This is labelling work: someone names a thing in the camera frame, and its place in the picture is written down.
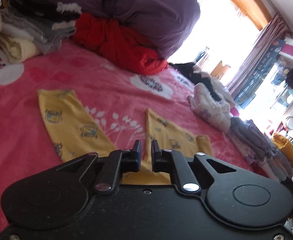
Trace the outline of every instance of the purple comforter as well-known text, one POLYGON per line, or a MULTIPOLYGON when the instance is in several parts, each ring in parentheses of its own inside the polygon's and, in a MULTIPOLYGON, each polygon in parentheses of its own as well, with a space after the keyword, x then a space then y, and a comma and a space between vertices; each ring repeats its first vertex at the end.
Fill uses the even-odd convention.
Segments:
POLYGON ((49 0, 82 6, 95 17, 113 17, 145 35, 163 58, 184 42, 200 17, 196 0, 49 0))

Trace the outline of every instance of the cream towel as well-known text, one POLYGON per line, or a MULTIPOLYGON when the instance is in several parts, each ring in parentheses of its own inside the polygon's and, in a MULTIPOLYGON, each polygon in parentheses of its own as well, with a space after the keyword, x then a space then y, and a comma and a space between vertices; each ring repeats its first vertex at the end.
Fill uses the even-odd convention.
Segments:
POLYGON ((4 50, 11 63, 22 63, 28 58, 41 54, 41 51, 30 41, 12 38, 0 33, 0 47, 4 50))

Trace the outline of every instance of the yellow fabric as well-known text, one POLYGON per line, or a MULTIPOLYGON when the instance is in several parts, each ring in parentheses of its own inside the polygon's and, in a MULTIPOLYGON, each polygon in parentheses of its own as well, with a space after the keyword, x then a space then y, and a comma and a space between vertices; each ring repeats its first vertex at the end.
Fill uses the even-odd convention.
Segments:
POLYGON ((39 90, 38 99, 43 122, 63 162, 89 152, 105 157, 116 149, 73 90, 39 90))
POLYGON ((170 176, 164 172, 152 172, 151 165, 151 141, 156 139, 160 149, 175 149, 185 157, 194 157, 197 152, 204 152, 213 156, 212 147, 207 135, 195 137, 192 133, 178 127, 151 109, 146 110, 146 140, 144 161, 141 163, 141 171, 128 172, 122 179, 123 184, 141 185, 169 185, 170 176))
POLYGON ((291 161, 292 168, 293 168, 293 145, 288 140, 288 138, 285 138, 284 136, 274 133, 273 137, 271 138, 274 145, 283 152, 286 157, 291 161))
POLYGON ((32 42, 20 38, 13 38, 4 33, 0 33, 0 47, 11 63, 22 63, 28 58, 41 54, 41 51, 32 42))

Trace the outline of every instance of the red cloth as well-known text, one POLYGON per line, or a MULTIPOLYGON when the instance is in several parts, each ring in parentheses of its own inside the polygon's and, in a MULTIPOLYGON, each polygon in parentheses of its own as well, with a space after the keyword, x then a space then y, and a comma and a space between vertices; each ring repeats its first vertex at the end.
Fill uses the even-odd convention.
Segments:
POLYGON ((98 52, 120 68, 144 75, 154 75, 167 67, 156 47, 138 31, 119 25, 115 19, 96 18, 83 13, 76 21, 73 40, 98 52))

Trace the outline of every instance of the pink blanket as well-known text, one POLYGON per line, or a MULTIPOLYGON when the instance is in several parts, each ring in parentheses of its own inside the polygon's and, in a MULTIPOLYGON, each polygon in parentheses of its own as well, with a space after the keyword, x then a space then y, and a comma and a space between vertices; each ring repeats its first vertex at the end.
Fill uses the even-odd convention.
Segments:
MULTIPOLYGON (((0 197, 13 182, 60 164, 42 122, 38 89, 74 89, 117 148, 145 138, 151 108, 194 134, 210 137, 215 156, 250 170, 220 131, 195 116, 186 99, 193 85, 174 69, 140 76, 115 67, 72 41, 46 56, 0 70, 0 197)), ((7 226, 0 207, 0 231, 7 226)))

